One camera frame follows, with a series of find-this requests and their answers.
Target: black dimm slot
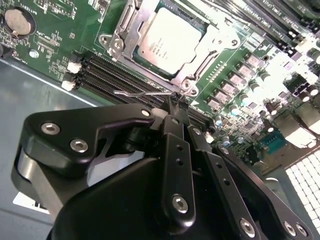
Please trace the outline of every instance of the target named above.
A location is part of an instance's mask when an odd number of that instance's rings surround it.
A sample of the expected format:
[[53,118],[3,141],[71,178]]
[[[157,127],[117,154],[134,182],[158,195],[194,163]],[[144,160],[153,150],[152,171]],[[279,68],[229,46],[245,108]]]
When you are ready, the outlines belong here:
[[[106,73],[102,72],[100,69],[91,66],[87,67],[87,73],[95,75],[99,77],[99,79],[108,84],[109,86],[113,86],[113,90],[118,90],[118,91],[125,91],[128,93],[140,93],[141,90],[137,90],[135,86],[132,86],[131,84],[129,85],[126,81],[124,80],[118,80],[113,76],[107,75]],[[143,96],[143,97],[138,97],[139,100],[141,100],[144,104],[146,105],[151,105],[155,107],[159,107],[157,104],[158,101],[155,101],[152,96]]]
[[[106,90],[105,87],[101,86],[101,83],[97,80],[89,80],[88,78],[84,79],[82,87],[86,90],[89,90],[92,93],[95,93],[96,95],[98,95],[101,98],[104,98],[108,101],[110,101],[111,103],[114,104],[132,104],[132,103],[139,103],[139,104],[143,104],[146,107],[149,108],[155,108],[155,106],[150,106],[148,104],[144,104],[143,102],[139,102],[139,101],[133,101],[133,98],[120,98],[118,97],[118,95],[114,95],[112,93],[112,91],[110,90]],[[190,118],[190,123],[192,125],[195,126],[205,126],[207,120],[205,120],[204,118],[199,116],[200,113],[194,111],[193,109],[189,109],[189,118]]]
[[91,84],[89,82],[84,82],[81,86],[83,89],[90,91],[91,93],[94,93],[95,95],[113,103],[113,104],[129,104],[129,102],[124,102],[122,100],[118,100],[115,97],[108,95],[102,90],[100,87],[96,86],[95,84]]
[[[138,98],[123,97],[123,96],[115,95],[113,93],[113,89],[110,88],[110,86],[100,82],[98,79],[95,79],[92,76],[87,75],[84,81],[86,84],[93,85],[96,89],[99,89],[101,92],[104,92],[104,95],[110,96],[107,100],[112,103],[115,103],[115,104],[142,104],[142,105],[145,105],[149,108],[156,107],[156,106],[152,106],[150,104],[146,104],[145,101],[138,99]],[[120,102],[115,102],[113,99],[119,99]]]
[[[95,57],[91,59],[90,63],[99,66],[102,70],[105,72],[108,72],[109,74],[113,74],[122,80],[127,80],[127,83],[141,89],[141,92],[158,92],[159,90],[147,83],[145,83],[142,79],[132,75],[130,72],[123,70],[122,68],[119,68],[118,66],[109,63],[108,61],[105,61],[102,58]],[[163,96],[154,96],[154,98],[158,99],[161,102],[165,101],[165,98]]]
[[[92,58],[87,63],[82,86],[115,104],[139,103],[152,109],[159,108],[165,100],[163,96],[132,98],[114,94],[114,90],[128,93],[158,92],[159,90],[130,72],[99,57]],[[189,118],[191,124],[200,127],[204,126],[209,120],[208,117],[191,108],[189,109]]]
[[[121,84],[119,84],[119,81],[112,80],[106,81],[104,78],[100,77],[99,74],[94,74],[92,72],[87,72],[86,75],[87,79],[91,79],[91,81],[94,81],[96,84],[100,84],[104,88],[108,88],[109,92],[112,93],[113,96],[116,94],[113,93],[114,90],[120,90],[123,91],[123,89],[130,91],[130,89],[123,87]],[[125,97],[121,96],[122,99],[127,100],[129,103],[137,103],[137,104],[143,104],[147,106],[151,106],[149,102],[146,102],[144,99],[141,99],[140,97]]]
[[113,92],[113,89],[111,89],[109,86],[102,84],[98,79],[96,79],[95,77],[86,75],[84,80],[84,83],[86,84],[90,84],[92,86],[94,86],[96,89],[99,89],[102,92],[105,92],[105,94],[107,94],[108,96],[111,96],[115,99],[118,99],[120,103],[126,103],[126,104],[132,104],[134,103],[134,101],[132,101],[132,99],[126,99],[123,96],[119,96],[119,95],[115,95]]

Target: black plastic mount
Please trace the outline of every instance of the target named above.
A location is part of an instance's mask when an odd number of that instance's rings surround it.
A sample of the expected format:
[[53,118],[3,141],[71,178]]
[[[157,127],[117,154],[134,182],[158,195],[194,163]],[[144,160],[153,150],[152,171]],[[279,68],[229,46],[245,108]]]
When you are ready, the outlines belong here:
[[[186,124],[188,112],[179,100],[169,98],[167,104],[164,117],[128,104],[36,113],[25,120],[12,180],[30,197],[37,190],[28,192],[32,185],[17,169],[22,150],[62,180],[86,174],[101,152],[99,140],[110,145],[108,157],[145,152],[143,159],[73,196],[48,239],[313,239],[240,159],[223,146],[212,149],[198,128]],[[43,123],[55,123],[60,132],[45,134]],[[87,151],[72,150],[74,139],[84,140]],[[142,145],[145,139],[153,144]]]

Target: silver screw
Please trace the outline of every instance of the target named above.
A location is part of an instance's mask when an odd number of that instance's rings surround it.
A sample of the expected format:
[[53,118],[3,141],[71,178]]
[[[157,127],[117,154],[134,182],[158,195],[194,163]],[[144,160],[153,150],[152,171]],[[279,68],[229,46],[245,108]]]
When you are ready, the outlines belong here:
[[243,144],[244,141],[245,141],[245,139],[243,137],[238,137],[238,139],[237,139],[238,144]]
[[33,59],[37,59],[39,57],[39,52],[37,50],[31,49],[29,51],[29,56]]
[[146,110],[142,110],[141,113],[142,113],[143,115],[145,115],[146,117],[149,117],[149,116],[150,116],[150,113],[149,113],[148,111],[146,111]]
[[179,213],[185,214],[188,212],[188,203],[182,196],[174,196],[172,205]]
[[60,127],[52,122],[46,122],[41,125],[41,130],[48,135],[57,135],[60,133]]
[[175,124],[179,124],[179,121],[175,118],[172,118],[172,122],[174,122]]
[[193,131],[197,134],[197,135],[201,135],[201,131],[198,128],[194,128]]
[[82,139],[73,139],[70,148],[78,153],[84,153],[88,150],[88,144]]
[[221,147],[221,151],[222,151],[225,155],[228,155],[228,154],[229,154],[228,149],[226,149],[225,147]]
[[284,224],[287,232],[288,232],[291,236],[295,237],[295,236],[297,235],[297,233],[296,233],[296,231],[294,230],[294,228],[293,228],[287,221],[285,221],[283,224]]
[[303,226],[301,226],[300,224],[296,224],[296,228],[299,230],[299,232],[303,235],[303,236],[305,236],[305,237],[308,237],[308,233],[307,233],[307,231],[304,229],[304,227]]
[[243,229],[243,231],[250,237],[250,238],[254,238],[256,236],[256,231],[254,229],[254,227],[251,225],[250,222],[248,222],[246,219],[241,218],[240,220],[240,225],[241,228]]
[[102,42],[103,42],[103,44],[107,44],[108,43],[108,39],[106,37],[102,37]]

